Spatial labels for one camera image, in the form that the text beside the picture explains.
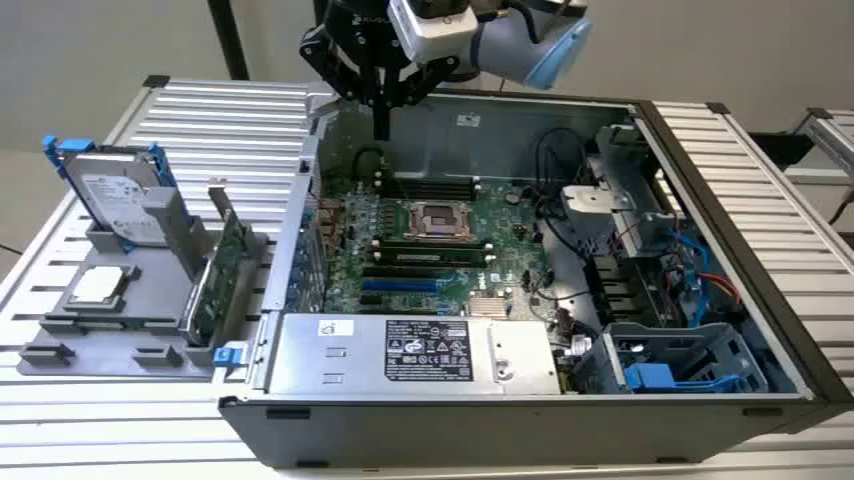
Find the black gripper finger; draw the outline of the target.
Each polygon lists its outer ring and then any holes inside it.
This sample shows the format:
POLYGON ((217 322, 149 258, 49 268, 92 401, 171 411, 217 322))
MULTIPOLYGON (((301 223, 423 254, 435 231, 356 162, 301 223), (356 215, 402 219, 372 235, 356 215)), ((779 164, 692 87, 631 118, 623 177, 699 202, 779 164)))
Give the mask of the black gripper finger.
POLYGON ((438 58, 423 64, 403 80, 400 69, 388 68, 383 76, 382 92, 382 138, 391 133, 391 110, 416 105, 435 90, 459 66, 458 58, 438 58))
POLYGON ((299 53, 339 96, 372 109, 374 138, 380 139, 379 78, 367 47, 367 39, 360 35, 344 35, 336 40, 327 29, 311 29, 301 38, 299 53))

